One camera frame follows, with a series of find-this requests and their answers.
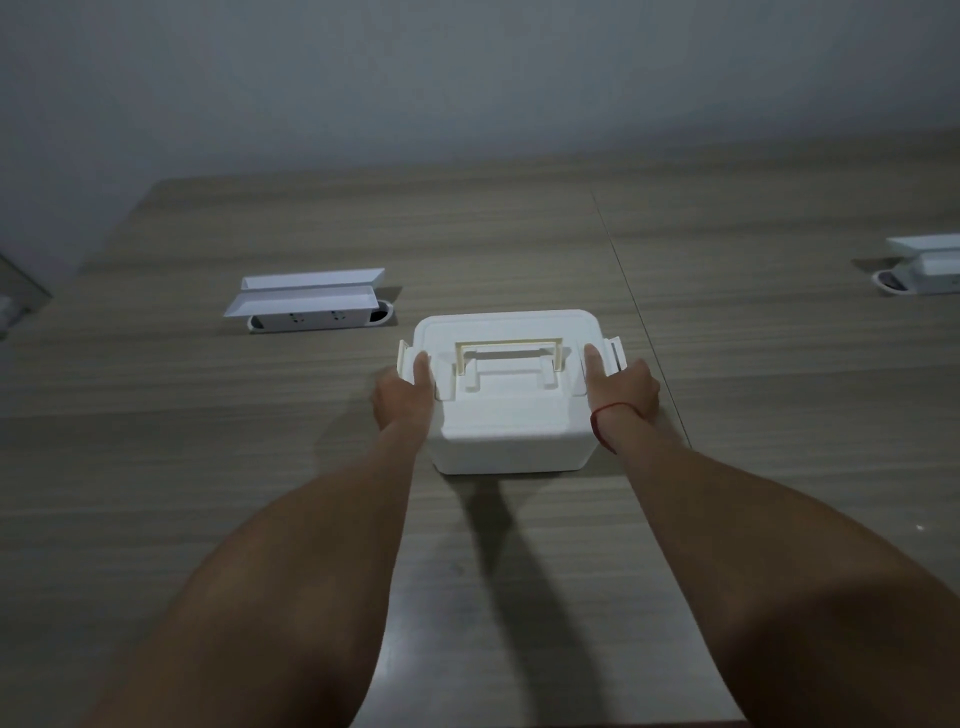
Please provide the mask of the person's right hand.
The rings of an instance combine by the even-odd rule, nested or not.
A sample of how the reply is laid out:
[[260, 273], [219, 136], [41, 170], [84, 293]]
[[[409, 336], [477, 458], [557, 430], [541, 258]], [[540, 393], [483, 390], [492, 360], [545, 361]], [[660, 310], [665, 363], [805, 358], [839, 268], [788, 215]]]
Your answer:
[[614, 407], [627, 407], [650, 425], [656, 423], [660, 410], [661, 383], [654, 378], [647, 363], [638, 359], [611, 377], [611, 397], [588, 397], [591, 415]]

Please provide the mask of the person's left hand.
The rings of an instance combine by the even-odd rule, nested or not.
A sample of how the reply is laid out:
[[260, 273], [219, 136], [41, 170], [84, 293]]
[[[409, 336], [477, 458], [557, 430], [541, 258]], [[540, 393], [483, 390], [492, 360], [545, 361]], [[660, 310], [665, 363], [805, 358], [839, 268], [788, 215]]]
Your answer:
[[380, 431], [385, 431], [390, 426], [398, 426], [426, 438], [435, 400], [433, 405], [416, 405], [413, 383], [414, 381], [402, 378], [396, 367], [378, 371], [370, 402]]

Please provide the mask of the white plastic storage box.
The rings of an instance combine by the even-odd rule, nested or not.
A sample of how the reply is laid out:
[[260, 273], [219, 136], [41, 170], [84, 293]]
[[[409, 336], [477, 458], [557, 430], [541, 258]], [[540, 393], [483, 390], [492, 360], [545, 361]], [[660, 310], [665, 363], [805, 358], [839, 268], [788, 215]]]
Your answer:
[[395, 367], [413, 383], [414, 360], [429, 357], [435, 406], [425, 445], [447, 477], [576, 472], [598, 447], [591, 424], [584, 346], [607, 375], [626, 368], [618, 337], [580, 309], [431, 316]]

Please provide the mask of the person's left forearm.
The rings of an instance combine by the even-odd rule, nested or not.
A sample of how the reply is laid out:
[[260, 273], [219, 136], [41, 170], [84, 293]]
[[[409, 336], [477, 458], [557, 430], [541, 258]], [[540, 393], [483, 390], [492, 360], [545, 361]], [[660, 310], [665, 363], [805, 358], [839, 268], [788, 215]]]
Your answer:
[[230, 534], [81, 728], [350, 728], [372, 685], [426, 427]]

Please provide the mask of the person's right forearm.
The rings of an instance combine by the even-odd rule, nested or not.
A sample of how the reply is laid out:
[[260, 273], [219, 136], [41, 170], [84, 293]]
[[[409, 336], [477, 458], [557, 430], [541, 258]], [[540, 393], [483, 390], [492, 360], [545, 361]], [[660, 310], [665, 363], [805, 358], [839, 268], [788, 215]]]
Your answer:
[[833, 507], [596, 416], [754, 728], [960, 728], [960, 595]]

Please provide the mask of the white desk power socket box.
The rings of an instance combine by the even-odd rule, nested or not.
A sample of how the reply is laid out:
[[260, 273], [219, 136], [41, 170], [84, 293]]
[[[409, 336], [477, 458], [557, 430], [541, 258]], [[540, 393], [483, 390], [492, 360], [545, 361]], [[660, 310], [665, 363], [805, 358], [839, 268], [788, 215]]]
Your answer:
[[897, 259], [871, 274], [872, 284], [895, 296], [960, 294], [960, 232], [888, 237]]
[[378, 297], [384, 268], [276, 273], [242, 278], [223, 313], [243, 319], [250, 334], [289, 334], [383, 327], [394, 304]]

